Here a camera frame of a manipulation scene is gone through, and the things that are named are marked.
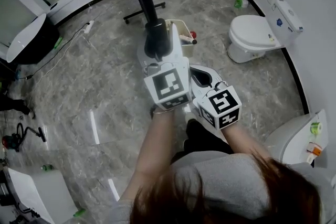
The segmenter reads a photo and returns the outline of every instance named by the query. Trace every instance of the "fiducial marker cube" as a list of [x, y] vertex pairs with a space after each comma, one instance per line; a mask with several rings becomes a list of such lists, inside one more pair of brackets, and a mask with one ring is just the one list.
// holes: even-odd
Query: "fiducial marker cube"
[[176, 63], [159, 63], [161, 70], [144, 79], [157, 106], [168, 110], [192, 100], [189, 60], [182, 57]]
[[206, 96], [196, 100], [201, 117], [215, 129], [220, 130], [239, 121], [242, 103], [233, 88], [210, 91]]

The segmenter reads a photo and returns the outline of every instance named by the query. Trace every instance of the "green bottle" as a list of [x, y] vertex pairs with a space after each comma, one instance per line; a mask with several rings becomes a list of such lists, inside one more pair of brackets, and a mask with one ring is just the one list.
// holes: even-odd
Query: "green bottle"
[[81, 215], [83, 215], [86, 212], [85, 209], [81, 208], [79, 209], [73, 216], [74, 217], [80, 217]]
[[236, 0], [234, 7], [235, 8], [241, 8], [243, 4], [243, 0]]
[[51, 170], [54, 170], [54, 167], [52, 166], [52, 164], [46, 164], [46, 165], [43, 165], [43, 166], [41, 167], [41, 169], [42, 169], [43, 171], [51, 171]]

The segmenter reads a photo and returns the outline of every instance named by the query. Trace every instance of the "electrical cable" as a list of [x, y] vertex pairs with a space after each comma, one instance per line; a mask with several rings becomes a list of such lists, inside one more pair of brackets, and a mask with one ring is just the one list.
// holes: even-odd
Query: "electrical cable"
[[81, 28], [79, 28], [74, 34], [73, 36], [58, 50], [58, 52], [49, 60], [47, 61], [43, 66], [41, 66], [39, 69], [37, 69], [33, 74], [31, 75], [28, 75], [26, 77], [23, 77], [23, 78], [18, 78], [17, 80], [19, 79], [31, 79], [38, 71], [40, 71], [44, 66], [46, 66], [48, 63], [50, 63], [51, 60], [53, 60], [58, 54], [59, 52], [70, 42], [72, 41], [72, 39], [74, 38], [75, 34], [80, 32], [82, 30], [82, 28], [85, 26], [85, 25], [88, 25], [89, 23], [85, 23]]
[[106, 13], [109, 9], [113, 8], [116, 4], [122, 2], [123, 0], [119, 0], [118, 2], [116, 2], [115, 4], [113, 4], [113, 6], [110, 6], [108, 8], [106, 8], [104, 11], [102, 11], [98, 16], [96, 16], [93, 20], [96, 20], [98, 17], [100, 17], [102, 14]]
[[[53, 68], [51, 68], [48, 72], [46, 72], [41, 78], [40, 78], [40, 80], [35, 84], [35, 86], [34, 86], [34, 88], [32, 89], [32, 91], [31, 91], [31, 93], [33, 92], [33, 91], [35, 91], [35, 89], [36, 89], [36, 87], [37, 87], [37, 85], [41, 82], [41, 80], [42, 80], [42, 78], [44, 78], [46, 75], [48, 75], [51, 71], [53, 71], [53, 69], [56, 67], [56, 65], [60, 62], [60, 60], [62, 60], [62, 58], [65, 56], [65, 54], [67, 53], [67, 51], [68, 51], [68, 49], [71, 47], [71, 45], [72, 45], [72, 43], [73, 43], [73, 41], [78, 37], [78, 35], [79, 35], [79, 33], [80, 33], [80, 31], [84, 31], [83, 29], [79, 29], [78, 31], [76, 31], [75, 32], [75, 34], [77, 33], [77, 36], [75, 37], [75, 38], [71, 38], [72, 40], [69, 40], [67, 43], [69, 43], [70, 41], [71, 41], [71, 43], [70, 43], [70, 45], [69, 45], [69, 47], [66, 49], [66, 51], [64, 52], [64, 54], [63, 54], [63, 56], [57, 61], [57, 63], [53, 66]], [[29, 104], [30, 104], [30, 100], [32, 99], [32, 95], [30, 95], [30, 98], [29, 98], [29, 100], [28, 100], [28, 107], [29, 107]]]

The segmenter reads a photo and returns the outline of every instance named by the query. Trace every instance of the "bottle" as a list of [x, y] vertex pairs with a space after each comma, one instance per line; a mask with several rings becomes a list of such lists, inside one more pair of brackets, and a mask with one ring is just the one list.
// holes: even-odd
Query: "bottle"
[[234, 7], [235, 8], [241, 8], [243, 4], [243, 0], [236, 0]]

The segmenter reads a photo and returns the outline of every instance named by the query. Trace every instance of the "white toilet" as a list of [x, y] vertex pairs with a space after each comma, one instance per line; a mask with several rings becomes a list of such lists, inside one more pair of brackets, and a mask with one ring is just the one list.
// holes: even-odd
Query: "white toilet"
[[286, 1], [277, 0], [266, 17], [242, 15], [231, 22], [227, 49], [236, 63], [248, 62], [291, 43], [303, 32], [303, 26]]
[[[317, 122], [321, 124], [320, 132], [312, 134], [311, 124]], [[285, 164], [311, 164], [317, 156], [307, 151], [308, 144], [316, 143], [324, 150], [328, 141], [327, 117], [322, 109], [316, 114], [302, 115], [286, 122], [267, 137], [264, 145], [273, 158]]]

